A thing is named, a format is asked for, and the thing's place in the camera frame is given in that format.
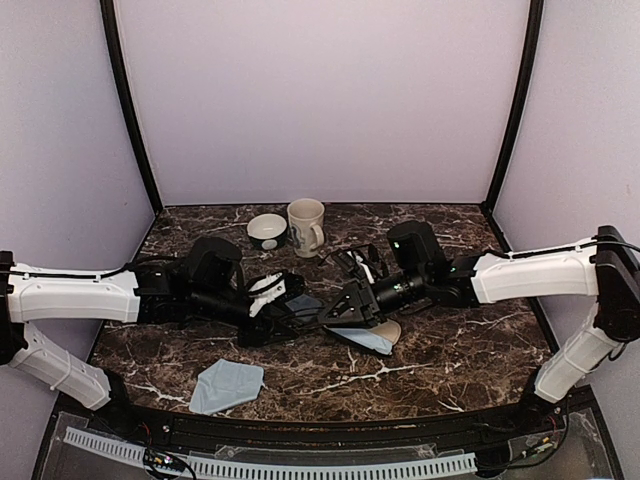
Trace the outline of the thick black-frame sunglasses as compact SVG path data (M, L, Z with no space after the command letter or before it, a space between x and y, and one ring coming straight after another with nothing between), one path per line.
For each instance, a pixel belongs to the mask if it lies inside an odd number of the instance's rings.
M292 311L277 318L277 320L293 330L309 330L319 326L318 315L323 307L311 307Z

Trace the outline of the small blue cleaning cloth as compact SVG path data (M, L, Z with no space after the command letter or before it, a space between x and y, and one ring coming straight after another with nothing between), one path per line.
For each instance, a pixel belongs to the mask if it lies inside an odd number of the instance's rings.
M390 340L367 329L329 328L328 331L378 354L392 353L393 344Z

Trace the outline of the black glasses case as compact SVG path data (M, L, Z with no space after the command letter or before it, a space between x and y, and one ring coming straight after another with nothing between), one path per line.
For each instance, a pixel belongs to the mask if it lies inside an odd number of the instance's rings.
M325 327L324 328L324 330L327 333L329 333L331 335L334 335L334 336L336 336L337 338L339 338L341 340L345 340L345 341L347 341L347 342L349 342L351 344L355 344L355 345L357 345L359 347L362 347L362 346L360 346L360 345L358 345L356 343L353 343L353 342L351 342L349 340L346 340L346 339L344 339L342 337L339 337L336 334L333 334L333 333L329 332L328 329L329 329L329 327ZM359 329L367 329L367 330L371 331L372 333L378 334L378 335L390 340L392 342L392 344L393 344L393 347L398 343L398 341L400 339L400 336L401 336L401 333L402 333L401 326L397 322L395 322L393 320L388 320L388 321L386 321L384 323L381 323L381 324L379 324L379 325L377 325L375 327L359 328ZM378 354L378 353L376 353L374 351L370 351L370 350L368 350L368 349L366 349L364 347L362 347L362 348L367 350L367 351L369 351L369 352Z

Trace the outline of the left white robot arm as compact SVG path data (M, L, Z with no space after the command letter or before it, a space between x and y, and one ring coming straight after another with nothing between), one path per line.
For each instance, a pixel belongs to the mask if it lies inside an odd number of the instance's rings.
M285 270L245 281L242 253L220 238L196 242L184 257L149 256L112 271L31 267L1 254L1 362L101 413L120 436L141 427L121 377L92 367L48 340L37 320L98 319L123 324L221 321L243 347L297 338L287 299L303 279Z

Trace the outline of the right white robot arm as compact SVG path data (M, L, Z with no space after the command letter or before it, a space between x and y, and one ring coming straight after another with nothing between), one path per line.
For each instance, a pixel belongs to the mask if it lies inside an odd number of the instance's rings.
M430 224L407 221L387 240L400 270L374 283L363 265L347 257L352 275L319 314L324 326L375 325L424 299L436 306L471 308L502 300L582 295L595 306L576 331L538 370L522 403L510 413L521 434L534 432L549 406L615 349L639 338L639 262L618 230L602 226L595 236L567 245L525 252L487 250L447 259Z

